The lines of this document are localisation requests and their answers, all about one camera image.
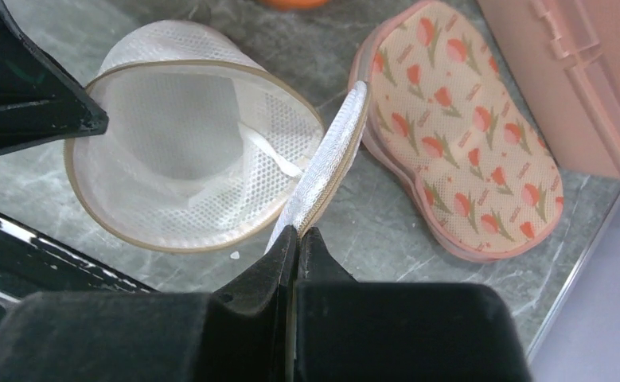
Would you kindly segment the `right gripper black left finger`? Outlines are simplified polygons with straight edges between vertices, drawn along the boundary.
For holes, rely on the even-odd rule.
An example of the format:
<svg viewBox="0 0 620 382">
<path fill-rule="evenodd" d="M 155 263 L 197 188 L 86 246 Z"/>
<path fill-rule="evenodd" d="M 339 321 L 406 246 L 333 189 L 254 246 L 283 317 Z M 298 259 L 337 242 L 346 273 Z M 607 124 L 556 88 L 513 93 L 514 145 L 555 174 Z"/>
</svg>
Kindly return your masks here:
<svg viewBox="0 0 620 382">
<path fill-rule="evenodd" d="M 213 293 L 30 295 L 0 325 L 0 381 L 291 381 L 298 232 Z"/>
</svg>

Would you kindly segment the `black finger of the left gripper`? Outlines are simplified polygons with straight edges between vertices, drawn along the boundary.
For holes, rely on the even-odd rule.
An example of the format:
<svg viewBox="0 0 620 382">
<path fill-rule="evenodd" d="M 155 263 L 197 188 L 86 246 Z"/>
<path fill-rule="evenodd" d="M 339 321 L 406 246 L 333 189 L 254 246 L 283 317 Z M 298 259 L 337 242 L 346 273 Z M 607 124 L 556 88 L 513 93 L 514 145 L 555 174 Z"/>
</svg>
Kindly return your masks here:
<svg viewBox="0 0 620 382">
<path fill-rule="evenodd" d="M 106 112 L 23 33 L 0 1 L 0 156 L 101 135 L 107 125 Z"/>
</svg>

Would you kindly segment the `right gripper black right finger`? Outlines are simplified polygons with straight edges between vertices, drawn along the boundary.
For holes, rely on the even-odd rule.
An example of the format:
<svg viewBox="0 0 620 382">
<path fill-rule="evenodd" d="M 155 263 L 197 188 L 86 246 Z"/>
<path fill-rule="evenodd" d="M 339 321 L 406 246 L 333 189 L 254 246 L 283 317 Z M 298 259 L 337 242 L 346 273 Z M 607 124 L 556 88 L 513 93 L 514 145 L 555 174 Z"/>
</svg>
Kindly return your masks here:
<svg viewBox="0 0 620 382">
<path fill-rule="evenodd" d="M 477 283 L 357 281 L 317 228 L 295 292 L 297 381 L 529 381 L 504 300 Z"/>
</svg>

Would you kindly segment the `floral mesh laundry bag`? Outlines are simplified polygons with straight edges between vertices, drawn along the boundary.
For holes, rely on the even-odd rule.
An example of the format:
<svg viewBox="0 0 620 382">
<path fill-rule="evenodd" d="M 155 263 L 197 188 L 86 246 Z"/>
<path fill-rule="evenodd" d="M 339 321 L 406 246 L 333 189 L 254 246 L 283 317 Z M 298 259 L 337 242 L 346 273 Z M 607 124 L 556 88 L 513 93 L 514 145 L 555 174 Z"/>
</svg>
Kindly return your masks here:
<svg viewBox="0 0 620 382">
<path fill-rule="evenodd" d="M 552 233 L 564 207 L 558 167 L 458 10 L 420 1 L 388 19 L 362 43 L 349 79 L 371 88 L 364 145 L 448 252 L 508 259 Z"/>
</svg>

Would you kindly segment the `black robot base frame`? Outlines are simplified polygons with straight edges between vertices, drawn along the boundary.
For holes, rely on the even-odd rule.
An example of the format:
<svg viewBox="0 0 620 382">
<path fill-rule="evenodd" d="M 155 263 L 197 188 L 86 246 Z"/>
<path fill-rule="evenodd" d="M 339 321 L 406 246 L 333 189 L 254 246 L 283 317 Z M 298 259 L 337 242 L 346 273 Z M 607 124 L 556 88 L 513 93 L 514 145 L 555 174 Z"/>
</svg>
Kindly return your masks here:
<svg viewBox="0 0 620 382">
<path fill-rule="evenodd" d="M 41 291 L 152 292 L 152 287 L 0 213 L 0 321 Z"/>
</svg>

